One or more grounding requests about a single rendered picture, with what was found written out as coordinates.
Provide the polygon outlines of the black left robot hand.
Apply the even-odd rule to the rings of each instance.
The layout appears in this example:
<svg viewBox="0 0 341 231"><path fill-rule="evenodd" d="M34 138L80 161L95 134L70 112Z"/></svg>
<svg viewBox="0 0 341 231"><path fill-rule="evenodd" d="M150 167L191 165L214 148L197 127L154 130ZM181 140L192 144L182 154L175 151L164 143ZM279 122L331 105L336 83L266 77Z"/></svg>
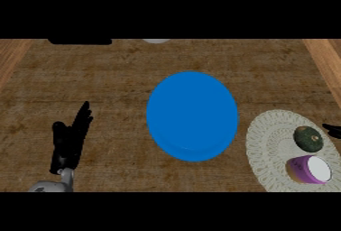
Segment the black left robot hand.
<svg viewBox="0 0 341 231"><path fill-rule="evenodd" d="M65 168L73 170L77 168L89 125L93 120L90 114L89 101L86 101L77 112L73 124L67 126L62 121L58 121L52 125L55 146L49 169L52 174L61 175Z"/></svg>

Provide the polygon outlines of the blue plate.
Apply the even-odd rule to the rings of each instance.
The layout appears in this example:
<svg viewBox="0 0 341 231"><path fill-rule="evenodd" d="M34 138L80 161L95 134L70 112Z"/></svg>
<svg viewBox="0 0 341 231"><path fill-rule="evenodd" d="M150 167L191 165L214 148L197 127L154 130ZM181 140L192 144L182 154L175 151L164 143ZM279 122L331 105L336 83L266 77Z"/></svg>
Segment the blue plate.
<svg viewBox="0 0 341 231"><path fill-rule="evenodd" d="M204 162L226 150L240 127L235 97L210 74L183 71L157 84L147 125L161 150L185 162Z"/></svg>

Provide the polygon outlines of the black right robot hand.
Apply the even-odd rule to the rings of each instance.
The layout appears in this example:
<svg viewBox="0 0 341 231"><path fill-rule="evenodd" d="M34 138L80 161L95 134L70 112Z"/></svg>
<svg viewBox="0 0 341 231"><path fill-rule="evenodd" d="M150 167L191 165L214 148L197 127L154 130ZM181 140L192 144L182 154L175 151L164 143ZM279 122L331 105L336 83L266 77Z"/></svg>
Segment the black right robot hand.
<svg viewBox="0 0 341 231"><path fill-rule="evenodd" d="M328 135L341 139L341 126L324 124L322 127L328 130Z"/></svg>

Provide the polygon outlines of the dark green avocado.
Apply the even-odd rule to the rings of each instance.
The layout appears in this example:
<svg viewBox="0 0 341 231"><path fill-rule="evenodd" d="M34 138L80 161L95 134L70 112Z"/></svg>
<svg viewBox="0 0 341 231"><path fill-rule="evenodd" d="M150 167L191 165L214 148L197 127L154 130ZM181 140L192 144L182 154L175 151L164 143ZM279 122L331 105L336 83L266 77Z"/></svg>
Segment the dark green avocado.
<svg viewBox="0 0 341 231"><path fill-rule="evenodd" d="M310 126L299 126L294 130L294 142L306 152L318 152L324 147L321 133Z"/></svg>

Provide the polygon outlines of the white woven placemat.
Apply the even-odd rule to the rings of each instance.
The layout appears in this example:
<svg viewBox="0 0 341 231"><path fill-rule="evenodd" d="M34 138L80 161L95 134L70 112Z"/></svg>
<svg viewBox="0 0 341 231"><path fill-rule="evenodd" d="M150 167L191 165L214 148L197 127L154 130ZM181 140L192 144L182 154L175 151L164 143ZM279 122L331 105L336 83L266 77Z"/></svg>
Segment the white woven placemat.
<svg viewBox="0 0 341 231"><path fill-rule="evenodd" d="M294 142L294 130L299 126L315 128L324 140L316 155L328 162L333 169L333 178L327 184L299 183L287 173L287 161L309 155ZM296 112L269 110L262 113L251 122L245 146L253 173L268 192L341 192L340 152L328 134Z"/></svg>

